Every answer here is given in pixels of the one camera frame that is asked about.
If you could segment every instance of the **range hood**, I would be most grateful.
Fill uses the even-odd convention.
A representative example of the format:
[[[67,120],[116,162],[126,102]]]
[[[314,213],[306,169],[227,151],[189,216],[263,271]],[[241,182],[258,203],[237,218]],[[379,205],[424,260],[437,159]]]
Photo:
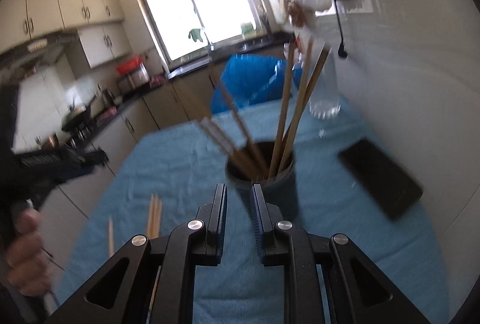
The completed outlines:
[[[21,80],[29,71],[57,62],[64,49],[78,38],[76,31],[57,32],[23,43],[0,55],[0,71]]]

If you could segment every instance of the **blue tablecloth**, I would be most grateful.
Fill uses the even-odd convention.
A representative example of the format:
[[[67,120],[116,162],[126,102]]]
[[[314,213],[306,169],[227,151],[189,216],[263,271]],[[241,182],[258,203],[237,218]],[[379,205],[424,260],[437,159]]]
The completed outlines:
[[[401,219],[390,221],[339,162],[338,151],[361,137],[376,142],[361,117],[342,102],[336,118],[319,121],[306,112],[298,129],[294,150],[302,226],[325,237],[347,234],[431,323],[446,323],[446,271],[428,215],[417,204]],[[273,101],[241,112],[255,139],[274,138],[279,106],[279,101]],[[215,119],[243,144],[230,113]],[[227,183],[222,263],[216,268],[197,267],[193,320],[282,322],[283,271],[260,263],[249,215],[226,181],[225,160],[195,123],[142,139],[84,227],[61,281],[59,299],[67,299],[107,260],[109,216],[114,220],[116,247],[120,247],[145,232],[150,195],[158,194],[163,200],[162,234],[166,235],[195,217],[198,207],[211,200],[217,183]]]

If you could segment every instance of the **red object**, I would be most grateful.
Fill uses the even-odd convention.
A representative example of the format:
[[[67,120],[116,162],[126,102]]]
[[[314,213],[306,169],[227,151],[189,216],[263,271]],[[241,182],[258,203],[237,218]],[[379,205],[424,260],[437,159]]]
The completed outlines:
[[[126,63],[123,63],[122,65],[117,67],[117,72],[120,75],[129,73],[135,69],[137,69],[140,64],[142,64],[142,57],[136,56],[133,57],[132,59],[129,59]]]

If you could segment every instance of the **metal screw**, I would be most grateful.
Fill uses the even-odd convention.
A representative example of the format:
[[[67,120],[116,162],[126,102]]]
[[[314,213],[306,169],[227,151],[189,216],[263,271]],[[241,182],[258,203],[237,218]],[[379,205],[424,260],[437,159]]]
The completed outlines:
[[[333,236],[333,241],[340,245],[345,245],[349,242],[349,238],[342,233]]]
[[[292,223],[290,221],[279,221],[279,223],[277,224],[277,227],[281,230],[289,230],[292,228]]]
[[[147,238],[142,235],[135,236],[133,239],[131,239],[131,243],[137,247],[145,244],[146,242],[147,242]]]
[[[203,227],[203,222],[200,220],[192,220],[188,223],[188,228],[191,230],[197,230]]]

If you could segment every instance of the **cabinet handle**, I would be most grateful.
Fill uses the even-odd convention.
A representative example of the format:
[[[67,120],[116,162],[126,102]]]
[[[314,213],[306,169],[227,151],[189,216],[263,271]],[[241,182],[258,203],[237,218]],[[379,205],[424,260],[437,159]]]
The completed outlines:
[[[125,124],[127,125],[128,127],[128,130],[130,131],[130,133],[135,133],[135,129],[134,127],[131,125],[130,123],[130,120],[128,118],[125,119]]]

